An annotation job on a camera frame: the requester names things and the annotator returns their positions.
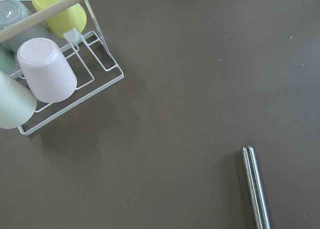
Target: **pink cup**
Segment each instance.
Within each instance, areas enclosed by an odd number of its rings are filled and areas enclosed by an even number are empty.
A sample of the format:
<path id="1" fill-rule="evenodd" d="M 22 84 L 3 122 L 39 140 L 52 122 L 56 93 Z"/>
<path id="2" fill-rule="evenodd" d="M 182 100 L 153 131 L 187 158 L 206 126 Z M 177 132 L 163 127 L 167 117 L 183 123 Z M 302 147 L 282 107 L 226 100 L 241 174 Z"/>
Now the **pink cup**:
<path id="1" fill-rule="evenodd" d="M 47 38 L 23 43 L 17 59 L 33 95 L 44 103 L 58 103 L 70 97 L 77 78 L 58 45 Z"/>

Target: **yellow cup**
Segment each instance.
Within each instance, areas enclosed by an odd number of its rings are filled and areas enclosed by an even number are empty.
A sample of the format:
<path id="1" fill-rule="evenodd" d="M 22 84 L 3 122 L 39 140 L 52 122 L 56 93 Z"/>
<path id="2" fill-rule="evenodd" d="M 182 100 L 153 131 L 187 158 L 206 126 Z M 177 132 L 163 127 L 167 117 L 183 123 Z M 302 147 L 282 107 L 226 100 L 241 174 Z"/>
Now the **yellow cup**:
<path id="1" fill-rule="evenodd" d="M 58 1 L 60 0 L 32 0 L 32 4 L 38 12 Z M 64 38 L 63 33 L 72 28 L 81 33 L 86 27 L 87 16 L 83 7 L 78 3 L 46 19 L 44 22 L 55 35 Z"/>

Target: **cup rack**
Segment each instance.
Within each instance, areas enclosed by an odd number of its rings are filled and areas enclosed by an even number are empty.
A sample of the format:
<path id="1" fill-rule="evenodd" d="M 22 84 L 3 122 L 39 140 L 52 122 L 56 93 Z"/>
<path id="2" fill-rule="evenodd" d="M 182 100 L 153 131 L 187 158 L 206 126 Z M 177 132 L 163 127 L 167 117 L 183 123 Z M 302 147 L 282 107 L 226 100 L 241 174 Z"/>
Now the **cup rack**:
<path id="1" fill-rule="evenodd" d="M 38 21 L 40 20 L 39 18 L 42 17 L 41 21 L 44 21 L 46 18 L 55 15 L 58 12 L 63 11 L 64 9 L 73 6 L 76 3 L 79 3 L 80 1 L 84 1 L 87 10 L 92 18 L 92 21 L 94 23 L 94 26 L 96 28 L 96 31 L 89 31 L 88 33 L 82 35 L 81 33 L 78 33 L 76 29 L 71 29 L 68 32 L 65 32 L 64 38 L 67 41 L 67 44 L 63 47 L 60 48 L 60 50 L 62 51 L 62 53 L 65 54 L 65 58 L 68 60 L 69 58 L 71 58 L 72 56 L 76 56 L 77 59 L 81 62 L 82 66 L 84 67 L 85 71 L 88 73 L 90 79 L 87 82 L 84 82 L 82 85 L 78 85 L 76 88 L 76 92 L 77 91 L 81 91 L 84 90 L 85 88 L 88 88 L 88 85 L 92 84 L 95 81 L 95 77 L 94 74 L 92 72 L 92 70 L 90 70 L 88 68 L 88 66 L 86 65 L 85 61 L 83 60 L 83 58 L 80 56 L 79 52 L 80 52 L 80 48 L 84 48 L 85 50 L 87 50 L 87 52 L 90 52 L 90 54 L 95 58 L 95 60 L 97 61 L 97 63 L 100 66 L 100 70 L 103 71 L 103 74 L 99 74 L 100 77 L 105 76 L 105 78 L 107 79 L 106 81 L 103 81 L 103 84 L 99 84 L 98 86 L 94 86 L 94 87 L 90 87 L 89 92 L 85 92 L 84 94 L 82 94 L 80 96 L 80 98 L 74 99 L 72 100 L 73 95 L 71 95 L 71 99 L 67 99 L 65 101 L 68 101 L 69 103 L 65 104 L 59 108 L 58 110 L 56 110 L 54 113 L 46 113 L 45 118 L 42 118 L 41 120 L 34 120 L 33 119 L 36 117 L 37 114 L 43 113 L 46 110 L 48 110 L 48 108 L 50 106 L 52 106 L 53 104 L 57 104 L 57 103 L 46 103 L 43 106 L 41 106 L 40 108 L 38 108 L 35 112 L 34 115 L 30 118 L 29 121 L 27 121 L 24 125 L 20 125 L 18 126 L 18 129 L 20 131 L 20 133 L 22 135 L 28 136 L 30 134 L 32 134 L 33 132 L 37 131 L 38 129 L 42 128 L 44 125 L 48 124 L 49 122 L 53 121 L 54 119 L 56 119 L 57 117 L 63 115 L 64 113 L 66 113 L 67 111 L 71 110 L 72 108 L 74 108 L 75 106 L 79 105 L 80 103 L 83 103 L 84 101 L 86 101 L 87 99 L 89 99 L 90 97 L 94 96 L 95 94 L 101 92 L 102 90 L 110 87 L 111 85 L 115 84 L 116 82 L 120 81 L 121 79 L 124 78 L 124 73 L 122 71 L 122 69 L 120 68 L 119 64 L 116 62 L 116 60 L 114 59 L 114 57 L 111 55 L 106 40 L 102 34 L 102 31 L 100 29 L 100 26 L 98 24 L 98 21 L 95 17 L 95 14 L 92 10 L 92 7 L 89 3 L 88 0 L 61 0 L 60 2 L 55 3 L 53 6 L 50 6 L 48 8 L 45 8 L 43 11 L 45 12 L 37 12 L 34 15 L 30 16 L 30 17 L 36 17 L 37 14 L 41 14 L 43 16 L 38 16 L 37 19 Z M 25 19 L 24 21 L 20 21 L 17 22 L 16 24 L 19 24 L 22 22 L 26 23 L 26 21 L 28 20 Z M 14 36 L 12 33 L 10 34 L 9 32 L 7 34 L 4 34 L 4 36 L 2 36 L 2 31 L 0 31 L 0 39 L 1 41 L 5 41 L 6 39 Z M 96 55 L 96 53 L 94 52 L 94 50 L 92 49 L 92 46 L 94 44 L 100 44 L 101 47 L 103 47 L 103 52 L 105 53 L 104 56 L 109 57 L 109 59 L 112 62 L 112 66 L 107 67 L 106 63 L 102 62 L 102 60 L 100 60 L 100 58 Z M 116 72 L 115 76 L 112 76 L 112 78 L 110 79 L 110 73 L 111 72 Z M 16 79 L 16 80 L 21 80 L 22 84 L 25 84 L 25 77 L 23 76 L 23 72 L 21 69 L 15 71 L 13 74 L 10 75 L 12 78 Z"/>

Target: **metal rod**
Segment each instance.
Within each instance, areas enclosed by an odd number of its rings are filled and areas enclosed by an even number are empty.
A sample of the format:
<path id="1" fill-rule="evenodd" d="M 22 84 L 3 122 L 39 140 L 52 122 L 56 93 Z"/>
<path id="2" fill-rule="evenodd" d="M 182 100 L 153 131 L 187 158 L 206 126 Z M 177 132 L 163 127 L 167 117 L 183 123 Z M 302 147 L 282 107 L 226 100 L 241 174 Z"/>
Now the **metal rod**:
<path id="1" fill-rule="evenodd" d="M 271 229 L 255 150 L 251 146 L 246 145 L 242 147 L 241 154 L 256 228 Z"/>

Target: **tabletop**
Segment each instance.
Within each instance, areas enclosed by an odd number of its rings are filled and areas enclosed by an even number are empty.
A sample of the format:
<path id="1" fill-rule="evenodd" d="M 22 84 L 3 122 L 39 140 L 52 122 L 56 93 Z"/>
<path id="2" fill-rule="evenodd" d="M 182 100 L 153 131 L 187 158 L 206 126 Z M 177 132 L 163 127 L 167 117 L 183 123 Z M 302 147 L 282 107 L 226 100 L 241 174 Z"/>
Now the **tabletop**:
<path id="1" fill-rule="evenodd" d="M 123 80 L 0 129 L 0 228 L 320 226 L 320 0 L 89 0 Z"/>

